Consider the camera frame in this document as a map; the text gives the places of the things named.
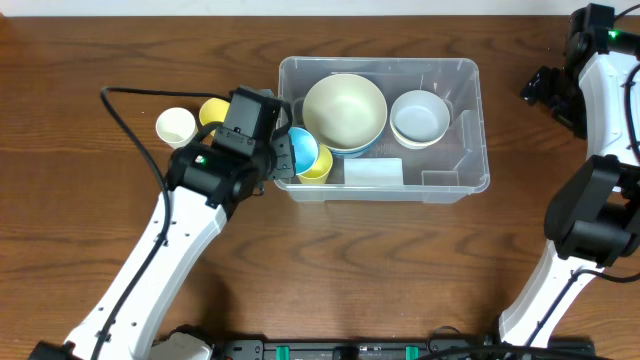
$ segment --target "wooden table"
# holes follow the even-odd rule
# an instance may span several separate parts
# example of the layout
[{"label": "wooden table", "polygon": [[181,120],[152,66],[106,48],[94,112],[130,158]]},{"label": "wooden table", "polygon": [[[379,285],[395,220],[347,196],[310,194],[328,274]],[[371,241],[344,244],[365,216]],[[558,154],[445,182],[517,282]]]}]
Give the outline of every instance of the wooden table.
[{"label": "wooden table", "polygon": [[[0,19],[0,359],[61,342],[142,234],[158,189],[102,107],[104,85],[277,88],[290,55],[466,57],[480,67],[491,185],[454,205],[297,204],[274,185],[197,262],[161,334],[424,338],[487,330],[535,267],[543,216],[586,144],[518,96],[561,66],[566,17]],[[620,26],[640,31],[640,21]],[[163,169],[155,117],[199,102],[114,95]],[[635,273],[640,255],[611,273]],[[638,285],[594,281],[556,334],[638,358]]]}]

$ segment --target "clear plastic container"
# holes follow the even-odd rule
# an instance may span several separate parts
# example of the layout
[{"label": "clear plastic container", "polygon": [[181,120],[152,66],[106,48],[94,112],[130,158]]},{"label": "clear plastic container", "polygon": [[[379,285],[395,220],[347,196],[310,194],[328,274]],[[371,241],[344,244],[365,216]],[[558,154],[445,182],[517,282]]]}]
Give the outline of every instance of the clear plastic container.
[{"label": "clear plastic container", "polygon": [[389,128],[357,159],[401,159],[401,181],[385,184],[368,179],[366,185],[345,183],[345,161],[334,157],[324,185],[303,185],[297,177],[276,181],[295,201],[372,200],[422,201],[451,204],[489,186],[489,163],[484,133],[478,66],[469,59],[316,58],[289,57],[280,64],[278,96],[293,104],[293,126],[304,127],[302,104],[322,78],[350,73],[366,77],[382,91],[390,110],[411,90],[438,95],[449,107],[451,123],[440,141],[421,150],[400,145]]}]

